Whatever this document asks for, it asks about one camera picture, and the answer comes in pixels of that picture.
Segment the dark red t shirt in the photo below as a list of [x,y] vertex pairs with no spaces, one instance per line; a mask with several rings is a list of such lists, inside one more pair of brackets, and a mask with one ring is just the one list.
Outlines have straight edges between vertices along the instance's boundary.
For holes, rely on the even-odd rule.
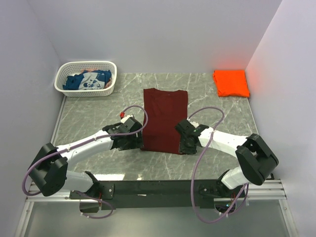
[[144,146],[141,150],[180,154],[180,134],[175,126],[187,118],[187,91],[143,90],[144,109],[148,114],[142,131]]

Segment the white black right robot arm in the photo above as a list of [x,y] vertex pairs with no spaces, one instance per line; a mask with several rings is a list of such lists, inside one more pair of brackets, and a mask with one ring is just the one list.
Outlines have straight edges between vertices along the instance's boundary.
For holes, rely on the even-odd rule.
[[197,147],[208,147],[238,160],[239,166],[225,171],[210,188],[199,188],[200,193],[211,197],[229,197],[233,190],[246,183],[260,186],[279,164],[263,138],[255,133],[250,136],[228,134],[186,119],[179,122],[175,130],[180,134],[181,154],[194,155]]

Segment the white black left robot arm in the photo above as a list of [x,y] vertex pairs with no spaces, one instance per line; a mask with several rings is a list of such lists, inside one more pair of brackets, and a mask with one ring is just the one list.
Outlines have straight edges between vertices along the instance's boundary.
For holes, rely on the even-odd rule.
[[141,128],[141,123],[134,116],[127,116],[119,123],[107,125],[76,142],[58,147],[48,143],[40,149],[32,162],[29,176],[45,197],[64,189],[96,198],[102,195],[99,180],[89,171],[79,173],[69,168],[101,152],[141,148]]

